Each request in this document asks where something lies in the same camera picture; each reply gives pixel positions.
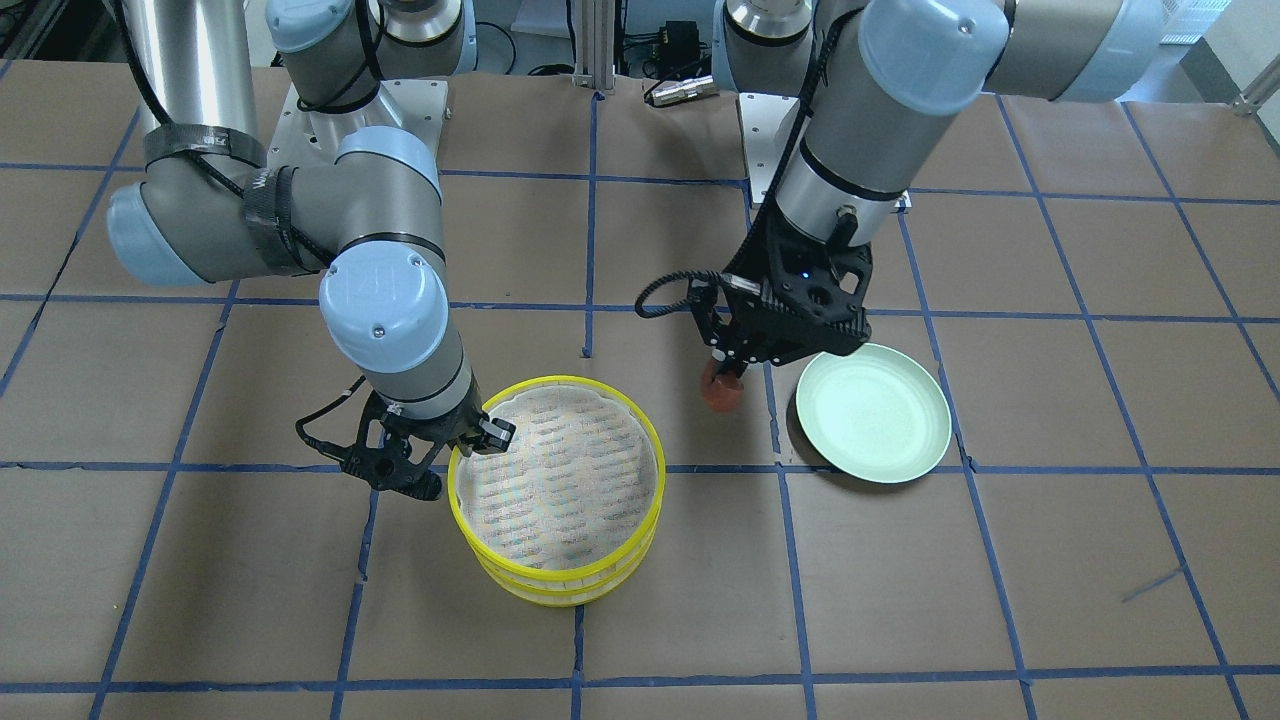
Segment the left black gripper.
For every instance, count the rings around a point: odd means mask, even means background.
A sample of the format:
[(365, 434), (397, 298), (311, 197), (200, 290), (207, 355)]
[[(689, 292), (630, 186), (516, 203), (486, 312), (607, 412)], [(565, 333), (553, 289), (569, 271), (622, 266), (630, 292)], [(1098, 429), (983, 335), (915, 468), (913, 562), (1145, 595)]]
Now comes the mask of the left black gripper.
[(847, 356), (869, 341), (863, 299), (873, 270), (870, 249), (849, 243), (859, 228), (855, 209), (845, 205), (819, 241), (767, 205), (726, 270), (690, 281), (690, 313), (713, 347), (713, 380), (740, 382), (756, 363)]

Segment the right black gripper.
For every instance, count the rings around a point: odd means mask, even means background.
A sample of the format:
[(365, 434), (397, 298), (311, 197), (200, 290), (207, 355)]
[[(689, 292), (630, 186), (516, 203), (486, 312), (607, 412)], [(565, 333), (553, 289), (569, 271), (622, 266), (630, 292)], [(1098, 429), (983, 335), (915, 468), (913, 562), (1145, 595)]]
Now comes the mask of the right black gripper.
[(479, 387), (470, 386), (463, 401), (442, 416), (417, 420), (388, 410), (376, 392), (367, 397), (356, 441), (340, 450), (340, 470), (375, 491), (394, 491), (411, 498), (434, 501), (444, 489), (443, 478), (430, 469), (445, 448), (465, 457), (504, 454), (517, 427), (483, 411)]

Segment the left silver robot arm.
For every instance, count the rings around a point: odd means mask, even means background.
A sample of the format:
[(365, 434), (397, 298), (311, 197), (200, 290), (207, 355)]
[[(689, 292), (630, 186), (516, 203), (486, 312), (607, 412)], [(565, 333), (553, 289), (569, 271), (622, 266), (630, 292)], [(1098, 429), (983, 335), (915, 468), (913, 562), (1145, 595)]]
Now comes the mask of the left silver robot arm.
[(746, 238), (684, 306), (733, 389), (753, 364), (846, 356), (870, 336), (870, 243), (980, 94), (1107, 102), (1144, 73), (1157, 1), (721, 1), (713, 76), (795, 97)]

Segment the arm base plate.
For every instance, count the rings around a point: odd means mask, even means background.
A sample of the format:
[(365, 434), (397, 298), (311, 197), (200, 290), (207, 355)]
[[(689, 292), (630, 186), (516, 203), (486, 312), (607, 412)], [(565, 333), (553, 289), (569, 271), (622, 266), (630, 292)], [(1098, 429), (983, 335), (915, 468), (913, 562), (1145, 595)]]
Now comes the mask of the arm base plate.
[(737, 105), (751, 206), (754, 209), (763, 208), (765, 192), (772, 186), (778, 172), (782, 172), (786, 179), (797, 181), (800, 184), (797, 190), (781, 188), (778, 204), (787, 210), (799, 210), (801, 220), (817, 217), (817, 213), (808, 208), (806, 204), (809, 201), (831, 204), (836, 208), (854, 205), (860, 214), (868, 208), (873, 209), (878, 205), (878, 210), (872, 210), (872, 214), (876, 217), (886, 211), (906, 211), (913, 206), (908, 191), (895, 195), (888, 201), (877, 201), (855, 193), (846, 193), (827, 183), (814, 170), (809, 169), (803, 159), (786, 161), (783, 154), (787, 147), (788, 133), (797, 117), (797, 100), (795, 97), (768, 94), (740, 94)]
[(291, 86), (279, 120), (266, 142), (270, 168), (328, 165), (344, 152), (389, 150), (442, 188), (438, 150), (448, 109), (444, 79), (392, 79), (356, 111), (305, 111)]

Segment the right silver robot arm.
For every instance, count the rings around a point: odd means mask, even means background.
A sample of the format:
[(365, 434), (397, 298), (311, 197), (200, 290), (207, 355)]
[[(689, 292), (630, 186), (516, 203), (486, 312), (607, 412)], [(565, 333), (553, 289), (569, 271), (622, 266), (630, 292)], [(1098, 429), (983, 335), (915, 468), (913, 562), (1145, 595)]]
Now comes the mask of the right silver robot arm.
[(467, 56), (466, 1), (270, 1), (264, 19), (319, 159), (261, 141), (239, 1), (114, 1), (151, 128), (145, 181), (118, 190), (108, 234), (152, 286), (317, 275), (334, 345), (371, 391), (355, 441), (298, 437), (375, 491), (433, 501), (444, 448), (499, 454), (515, 427), (483, 411), (451, 320), (443, 188), (392, 96)]

